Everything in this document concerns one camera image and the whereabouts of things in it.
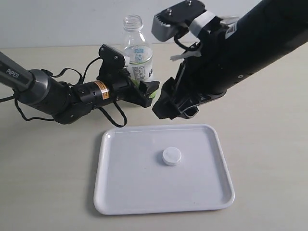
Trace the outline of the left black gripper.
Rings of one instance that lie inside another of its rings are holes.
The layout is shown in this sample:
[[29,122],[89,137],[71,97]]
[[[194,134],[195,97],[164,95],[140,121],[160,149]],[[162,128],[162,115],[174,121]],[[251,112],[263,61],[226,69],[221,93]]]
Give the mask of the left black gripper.
[[97,80],[107,86],[111,101],[126,101],[143,108],[150,107],[153,100],[149,96],[158,90],[160,82],[141,81],[138,87],[132,81],[127,67],[116,70],[101,64]]

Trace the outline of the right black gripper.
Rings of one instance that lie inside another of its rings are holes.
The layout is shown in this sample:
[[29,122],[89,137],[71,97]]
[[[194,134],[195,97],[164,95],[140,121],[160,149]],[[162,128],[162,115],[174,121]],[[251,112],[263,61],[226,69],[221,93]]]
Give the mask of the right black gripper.
[[182,49],[182,53],[170,59],[180,60],[181,63],[176,75],[162,85],[161,94],[152,107],[158,118],[192,118],[200,105],[224,95],[223,92],[204,92],[202,68],[218,54],[227,29],[229,27],[221,18],[206,19],[204,22],[193,20],[187,28],[169,39]]

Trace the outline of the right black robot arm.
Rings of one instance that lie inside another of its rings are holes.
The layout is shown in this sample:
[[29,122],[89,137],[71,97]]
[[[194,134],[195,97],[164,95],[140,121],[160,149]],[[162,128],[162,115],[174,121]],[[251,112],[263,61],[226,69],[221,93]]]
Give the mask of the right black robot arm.
[[305,0],[262,0],[227,25],[198,0],[184,0],[157,13],[152,34],[165,42],[192,33],[199,42],[184,47],[177,75],[168,79],[152,110],[160,119],[194,117],[202,104],[308,40]]

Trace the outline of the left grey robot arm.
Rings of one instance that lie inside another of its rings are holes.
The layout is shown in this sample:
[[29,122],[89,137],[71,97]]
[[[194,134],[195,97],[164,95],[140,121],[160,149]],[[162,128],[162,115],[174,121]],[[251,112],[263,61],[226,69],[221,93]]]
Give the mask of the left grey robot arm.
[[129,57],[119,50],[102,45],[99,56],[102,64],[95,81],[85,82],[85,74],[79,74],[76,84],[56,81],[68,68],[58,75],[45,69],[26,70],[5,54],[0,55],[0,82],[13,90],[13,95],[1,99],[1,102],[13,100],[16,109],[25,121],[27,118],[19,103],[28,105],[51,116],[50,121],[62,125],[72,124],[81,117],[98,109],[116,127],[121,127],[106,112],[104,106],[113,104],[122,115],[124,123],[127,117],[117,104],[125,101],[143,108],[152,104],[151,95],[159,88],[159,81],[140,82],[136,85],[127,66]]

